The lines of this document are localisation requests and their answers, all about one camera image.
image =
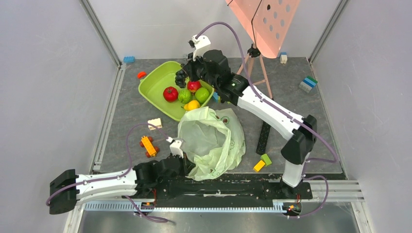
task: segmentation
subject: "green lime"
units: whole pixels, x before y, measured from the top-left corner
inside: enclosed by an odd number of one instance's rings
[[[197,89],[194,96],[196,97],[196,99],[199,103],[204,103],[204,102],[206,102],[207,98],[209,98],[209,91],[206,88],[201,87],[201,88]]]
[[[179,92],[177,99],[182,103],[189,103],[192,99],[192,94],[189,90],[183,89]]]

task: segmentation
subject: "red tomato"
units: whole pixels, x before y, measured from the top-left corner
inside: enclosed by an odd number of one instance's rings
[[[202,85],[200,84],[199,81],[195,81],[195,82],[188,82],[188,90],[191,93],[195,93],[197,91],[197,89],[201,88]]]
[[[176,88],[169,86],[163,91],[163,97],[167,102],[173,102],[177,100],[177,96],[179,93],[177,92]]]

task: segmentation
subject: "pink perforated panel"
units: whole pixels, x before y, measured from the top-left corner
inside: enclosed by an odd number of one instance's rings
[[[292,22],[300,0],[263,0],[257,10],[253,26],[256,44],[263,56],[275,58]],[[260,0],[233,0],[229,7],[253,38],[251,20]]]

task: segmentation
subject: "green bowl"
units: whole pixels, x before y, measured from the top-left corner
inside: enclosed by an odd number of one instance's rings
[[[171,103],[167,102],[163,98],[163,91],[169,86],[176,88],[178,92],[182,90],[182,88],[174,83],[176,77],[175,73],[180,69],[181,67],[178,62],[165,62],[150,72],[150,74],[140,81],[139,85],[139,93],[147,99],[147,101],[176,121],[180,121],[185,114],[186,110],[183,109],[185,104],[181,103],[179,100]],[[209,102],[210,98],[212,98],[215,90],[202,80],[200,80],[200,83],[202,84],[202,87],[206,88],[210,93],[207,100],[200,106],[204,107]]]

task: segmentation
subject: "green bag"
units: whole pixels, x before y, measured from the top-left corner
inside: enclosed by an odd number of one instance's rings
[[[215,179],[234,169],[245,154],[243,128],[232,109],[203,107],[186,112],[177,126],[177,136],[188,159],[196,164],[188,178]]]

